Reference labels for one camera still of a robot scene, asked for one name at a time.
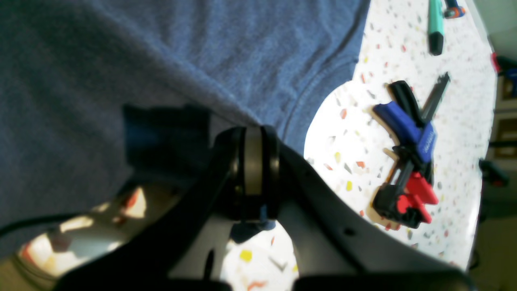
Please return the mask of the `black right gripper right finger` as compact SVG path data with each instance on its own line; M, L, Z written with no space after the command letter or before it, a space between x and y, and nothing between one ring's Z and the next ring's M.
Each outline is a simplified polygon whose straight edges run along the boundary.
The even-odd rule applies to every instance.
M347 206L271 127L242 137L243 220L277 220L301 277L452 277L455 267L380 232Z

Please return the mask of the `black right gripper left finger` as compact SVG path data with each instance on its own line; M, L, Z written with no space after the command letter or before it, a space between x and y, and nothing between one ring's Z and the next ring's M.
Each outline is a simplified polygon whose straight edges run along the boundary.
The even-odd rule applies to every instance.
M67 273L58 291L230 291L220 280L231 228L242 220L246 130L216 138L209 167L157 222L109 254Z

